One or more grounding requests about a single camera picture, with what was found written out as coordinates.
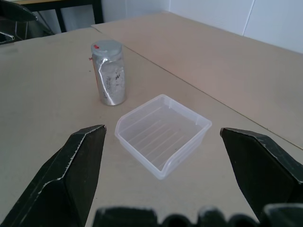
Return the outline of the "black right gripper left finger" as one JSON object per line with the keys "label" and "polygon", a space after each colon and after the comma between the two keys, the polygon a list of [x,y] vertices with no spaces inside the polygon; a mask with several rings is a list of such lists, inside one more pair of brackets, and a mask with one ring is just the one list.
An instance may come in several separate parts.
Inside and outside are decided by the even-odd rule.
{"label": "black right gripper left finger", "polygon": [[39,169],[0,227],[85,227],[95,196],[105,125],[73,133]]}

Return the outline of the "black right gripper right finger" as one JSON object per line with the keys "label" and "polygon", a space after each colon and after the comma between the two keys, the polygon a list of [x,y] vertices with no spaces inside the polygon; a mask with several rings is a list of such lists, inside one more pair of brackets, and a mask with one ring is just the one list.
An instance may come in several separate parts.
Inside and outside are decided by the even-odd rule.
{"label": "black right gripper right finger", "polygon": [[269,204],[303,205],[303,165],[269,136],[221,128],[238,186],[258,219]]}

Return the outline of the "clear plastic tray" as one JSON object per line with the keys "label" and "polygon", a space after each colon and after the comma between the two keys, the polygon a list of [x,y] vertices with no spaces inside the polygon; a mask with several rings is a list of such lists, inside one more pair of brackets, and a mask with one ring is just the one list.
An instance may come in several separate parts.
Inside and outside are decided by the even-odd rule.
{"label": "clear plastic tray", "polygon": [[201,145],[212,122],[167,95],[123,115],[115,136],[157,179],[165,179]]}

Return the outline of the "silver cylindrical can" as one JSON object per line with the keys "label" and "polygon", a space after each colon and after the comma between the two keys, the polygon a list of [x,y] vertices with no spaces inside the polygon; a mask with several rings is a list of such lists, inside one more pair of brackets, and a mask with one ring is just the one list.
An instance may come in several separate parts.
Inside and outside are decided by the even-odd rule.
{"label": "silver cylindrical can", "polygon": [[123,52],[112,58],[92,54],[92,63],[102,103],[115,106],[125,101],[125,65]]}

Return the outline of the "grey plastic jar lid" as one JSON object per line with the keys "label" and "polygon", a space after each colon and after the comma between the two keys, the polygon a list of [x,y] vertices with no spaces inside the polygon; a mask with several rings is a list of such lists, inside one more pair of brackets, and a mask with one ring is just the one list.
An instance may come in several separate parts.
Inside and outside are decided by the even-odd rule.
{"label": "grey plastic jar lid", "polygon": [[115,40],[99,40],[91,45],[92,54],[112,58],[122,51],[122,45]]}

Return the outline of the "dark left robot gripper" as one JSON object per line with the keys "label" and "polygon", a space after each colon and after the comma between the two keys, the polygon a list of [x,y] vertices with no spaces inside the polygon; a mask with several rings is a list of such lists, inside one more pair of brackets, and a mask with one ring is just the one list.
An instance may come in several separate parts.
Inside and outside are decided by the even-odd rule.
{"label": "dark left robot gripper", "polygon": [[51,35],[54,32],[26,7],[0,0],[0,45]]}

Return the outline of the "black metal frame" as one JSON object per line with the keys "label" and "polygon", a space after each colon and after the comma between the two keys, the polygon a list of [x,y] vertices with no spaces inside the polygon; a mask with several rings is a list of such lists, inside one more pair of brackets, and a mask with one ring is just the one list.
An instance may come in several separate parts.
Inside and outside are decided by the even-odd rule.
{"label": "black metal frame", "polygon": [[104,23],[101,0],[18,0],[32,12],[54,10],[61,32]]}

